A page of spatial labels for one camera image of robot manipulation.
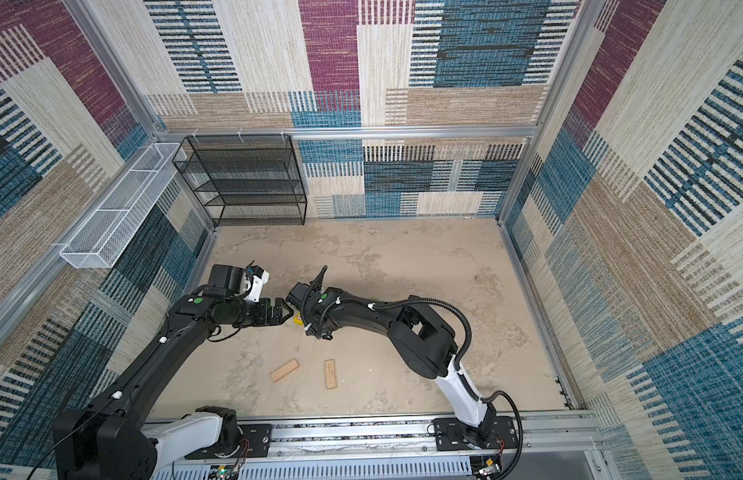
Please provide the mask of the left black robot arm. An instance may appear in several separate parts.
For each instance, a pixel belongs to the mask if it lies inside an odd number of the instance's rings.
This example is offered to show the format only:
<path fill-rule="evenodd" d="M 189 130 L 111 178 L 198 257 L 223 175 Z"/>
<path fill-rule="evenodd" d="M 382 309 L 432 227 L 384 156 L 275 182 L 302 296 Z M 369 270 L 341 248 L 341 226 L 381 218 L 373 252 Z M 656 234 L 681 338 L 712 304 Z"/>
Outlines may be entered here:
<path fill-rule="evenodd" d="M 294 311 L 281 298 L 259 297 L 266 272 L 215 265 L 209 280 L 167 311 L 164 325 L 141 354 L 85 408 L 61 412 L 52 426 L 60 479 L 149 479 L 197 451 L 239 459 L 247 446 L 234 410 L 201 407 L 144 430 L 147 416 L 181 365 L 204 342 L 219 343 L 222 326 L 235 331 L 279 326 Z"/>

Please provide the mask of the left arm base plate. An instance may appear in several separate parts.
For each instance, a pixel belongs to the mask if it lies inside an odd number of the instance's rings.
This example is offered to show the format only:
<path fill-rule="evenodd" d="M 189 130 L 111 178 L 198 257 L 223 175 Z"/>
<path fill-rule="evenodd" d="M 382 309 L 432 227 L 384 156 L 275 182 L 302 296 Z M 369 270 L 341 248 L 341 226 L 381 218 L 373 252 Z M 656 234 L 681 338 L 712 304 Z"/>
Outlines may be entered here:
<path fill-rule="evenodd" d="M 230 439 L 201 448 L 185 456 L 186 460 L 223 460 L 265 458 L 269 452 L 272 424 L 239 424 Z"/>

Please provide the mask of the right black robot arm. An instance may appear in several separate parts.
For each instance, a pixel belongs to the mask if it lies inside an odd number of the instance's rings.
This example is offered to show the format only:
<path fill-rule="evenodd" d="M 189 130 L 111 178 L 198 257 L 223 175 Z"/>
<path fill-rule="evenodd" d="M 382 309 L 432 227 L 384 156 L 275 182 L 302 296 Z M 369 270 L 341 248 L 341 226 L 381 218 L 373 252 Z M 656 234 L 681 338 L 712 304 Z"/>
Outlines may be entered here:
<path fill-rule="evenodd" d="M 387 336 L 410 370 L 439 386 L 463 424 L 463 442 L 475 448 L 489 445 L 495 408 L 481 397 L 463 366 L 473 334 L 455 306 L 414 295 L 381 302 L 305 283 L 296 284 L 286 301 L 300 312 L 306 333 L 319 339 L 329 340 L 343 327 Z"/>

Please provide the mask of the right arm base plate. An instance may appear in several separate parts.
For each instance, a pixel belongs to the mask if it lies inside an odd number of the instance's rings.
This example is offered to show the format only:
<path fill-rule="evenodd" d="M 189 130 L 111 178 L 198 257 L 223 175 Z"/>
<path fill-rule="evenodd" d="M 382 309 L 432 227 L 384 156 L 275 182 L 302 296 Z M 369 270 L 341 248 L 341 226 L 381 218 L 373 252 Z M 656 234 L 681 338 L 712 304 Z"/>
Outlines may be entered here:
<path fill-rule="evenodd" d="M 439 451 L 515 449 L 519 445 L 515 420 L 495 416 L 479 427 L 471 427 L 453 417 L 433 419 L 433 436 Z"/>

